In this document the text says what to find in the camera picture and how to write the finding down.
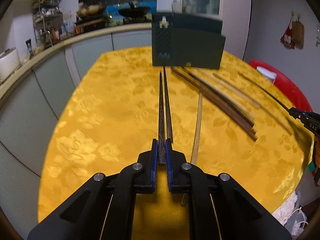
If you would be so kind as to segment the white plastic jug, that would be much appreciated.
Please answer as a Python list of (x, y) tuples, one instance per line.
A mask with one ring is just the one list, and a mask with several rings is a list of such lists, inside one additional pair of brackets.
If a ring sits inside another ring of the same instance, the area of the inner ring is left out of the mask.
[(261, 66), (257, 66), (256, 70), (262, 75), (264, 76), (266, 79), (268, 79), (268, 81), (270, 81), (270, 83), (274, 83), (276, 78), (277, 78), (277, 74), (275, 72), (272, 72), (264, 67)]

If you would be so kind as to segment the white rice cooker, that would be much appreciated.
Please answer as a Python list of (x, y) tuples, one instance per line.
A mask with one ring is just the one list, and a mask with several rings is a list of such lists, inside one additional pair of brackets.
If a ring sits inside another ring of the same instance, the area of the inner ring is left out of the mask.
[(3, 51), (0, 55), (1, 81), (4, 81), (19, 65), (20, 59), (16, 48)]

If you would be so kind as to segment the light bamboo chopstick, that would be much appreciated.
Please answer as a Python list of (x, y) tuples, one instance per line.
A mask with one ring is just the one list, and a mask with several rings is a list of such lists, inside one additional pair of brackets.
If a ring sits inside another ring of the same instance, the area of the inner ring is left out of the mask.
[(201, 134), (201, 121), (202, 121), (202, 100), (203, 100), (203, 95), (202, 95), (202, 93), (199, 93), (195, 136), (194, 136), (193, 150), (192, 150), (192, 153), (191, 153), (191, 160), (190, 160), (190, 162), (193, 165), (196, 165), (197, 156), (198, 156), (198, 153), (199, 153), (200, 134)]

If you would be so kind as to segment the hanging brown bag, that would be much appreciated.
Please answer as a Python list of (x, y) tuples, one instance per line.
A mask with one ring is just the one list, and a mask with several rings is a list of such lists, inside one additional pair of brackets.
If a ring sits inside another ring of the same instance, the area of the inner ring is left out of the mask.
[(292, 40), (295, 43), (295, 47), (302, 50), (304, 47), (304, 25), (300, 21), (300, 14), (297, 15), (297, 19), (292, 22)]

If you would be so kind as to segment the lower kitchen cabinets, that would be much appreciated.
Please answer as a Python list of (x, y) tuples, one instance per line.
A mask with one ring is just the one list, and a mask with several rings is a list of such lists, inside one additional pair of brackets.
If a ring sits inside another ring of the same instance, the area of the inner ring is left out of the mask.
[(69, 98), (104, 52), (151, 44), (149, 24), (82, 34), (49, 48), (1, 84), (1, 239), (37, 224), (44, 156)]

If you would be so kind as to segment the black patterned chopstick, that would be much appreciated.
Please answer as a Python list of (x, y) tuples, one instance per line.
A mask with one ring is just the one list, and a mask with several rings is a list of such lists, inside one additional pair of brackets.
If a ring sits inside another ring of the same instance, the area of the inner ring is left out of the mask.
[(159, 74), (158, 163), (165, 165), (165, 130), (162, 73)]
[(171, 140), (171, 142), (173, 142), (173, 130), (172, 130), (172, 121), (171, 121), (169, 90), (168, 90), (167, 74), (166, 74), (165, 67), (163, 67), (163, 76), (164, 76), (164, 98), (165, 98), (167, 137)]

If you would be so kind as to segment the light wooden chopstick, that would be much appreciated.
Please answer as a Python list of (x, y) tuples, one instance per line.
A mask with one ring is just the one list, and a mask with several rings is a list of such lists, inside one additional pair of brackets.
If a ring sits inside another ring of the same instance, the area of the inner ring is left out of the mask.
[(209, 77), (212, 77), (212, 78), (215, 78), (216, 80), (219, 80), (225, 87), (229, 88), (232, 91), (238, 92), (240, 95), (242, 95), (244, 98), (246, 98), (249, 102), (251, 102), (252, 105), (254, 105), (256, 108), (261, 107), (261, 104), (258, 103), (255, 99), (253, 99), (250, 95), (248, 95), (246, 92), (243, 92), (240, 88), (231, 84), (229, 81), (225, 80), (224, 78), (216, 75), (215, 73), (209, 75)]

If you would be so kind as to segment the golden pot with lid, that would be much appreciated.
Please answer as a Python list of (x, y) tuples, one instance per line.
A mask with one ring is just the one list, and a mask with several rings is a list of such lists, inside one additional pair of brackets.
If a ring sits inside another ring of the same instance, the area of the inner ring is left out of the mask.
[(93, 15), (102, 14), (106, 8), (105, 4), (86, 5), (85, 3), (79, 3), (79, 10), (76, 12), (78, 18), (91, 17)]

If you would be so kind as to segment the yellow floral tablecloth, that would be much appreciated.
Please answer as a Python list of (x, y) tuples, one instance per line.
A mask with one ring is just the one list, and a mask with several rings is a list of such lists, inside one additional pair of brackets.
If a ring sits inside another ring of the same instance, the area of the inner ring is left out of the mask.
[(315, 128), (250, 65), (155, 67), (104, 53), (55, 127), (29, 239), (290, 239), (272, 213), (311, 161)]

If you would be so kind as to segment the red plastic stool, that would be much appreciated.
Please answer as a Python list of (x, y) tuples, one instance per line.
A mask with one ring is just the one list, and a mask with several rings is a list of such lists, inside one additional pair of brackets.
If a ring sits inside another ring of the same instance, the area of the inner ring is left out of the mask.
[(251, 60), (249, 65), (254, 69), (257, 69), (257, 67), (263, 67), (266, 70), (276, 73), (277, 77), (274, 81), (274, 85), (294, 104), (294, 106), (302, 111), (313, 111), (302, 91), (282, 72), (271, 65), (256, 59)]

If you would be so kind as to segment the hanging red cloth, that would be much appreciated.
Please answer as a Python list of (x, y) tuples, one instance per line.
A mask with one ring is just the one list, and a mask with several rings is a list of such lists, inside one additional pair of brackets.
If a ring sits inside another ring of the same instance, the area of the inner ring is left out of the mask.
[(295, 43), (292, 40), (292, 22), (295, 13), (291, 12), (291, 18), (289, 24), (284, 32), (284, 35), (280, 38), (280, 42), (286, 49), (295, 49)]

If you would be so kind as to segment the metal spice rack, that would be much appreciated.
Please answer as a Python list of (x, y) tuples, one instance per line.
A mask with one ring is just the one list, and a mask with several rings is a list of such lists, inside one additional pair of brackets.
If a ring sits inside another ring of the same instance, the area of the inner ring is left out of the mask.
[(38, 0), (32, 5), (36, 42), (48, 48), (61, 41), (63, 14), (58, 0)]

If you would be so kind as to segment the white plastic bottle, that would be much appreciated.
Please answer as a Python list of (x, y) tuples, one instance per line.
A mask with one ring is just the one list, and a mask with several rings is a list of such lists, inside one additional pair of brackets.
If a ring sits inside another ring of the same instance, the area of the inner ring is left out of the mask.
[(177, 0), (173, 0), (171, 4), (172, 12), (181, 13), (182, 12), (182, 4)]

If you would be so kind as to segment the dark green utensil holder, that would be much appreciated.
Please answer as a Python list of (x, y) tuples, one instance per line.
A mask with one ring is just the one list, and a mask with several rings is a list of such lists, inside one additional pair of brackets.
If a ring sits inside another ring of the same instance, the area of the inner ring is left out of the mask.
[(177, 12), (152, 14), (152, 65), (219, 69), (222, 21)]

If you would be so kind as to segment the dark brown wooden chopstick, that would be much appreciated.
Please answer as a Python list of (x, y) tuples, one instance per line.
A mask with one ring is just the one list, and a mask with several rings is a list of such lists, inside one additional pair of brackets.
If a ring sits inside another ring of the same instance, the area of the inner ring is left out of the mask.
[(238, 126), (240, 126), (253, 141), (257, 140), (256, 131), (253, 129), (254, 123), (250, 122), (241, 112), (230, 106), (223, 99), (221, 99), (216, 93), (212, 92), (208, 87), (202, 85), (200, 81), (197, 81), (188, 74), (183, 74), (177, 68), (171, 67), (171, 71), (181, 77), (184, 81), (195, 87), (199, 92), (203, 94), (211, 103), (217, 106), (221, 111), (228, 115)]

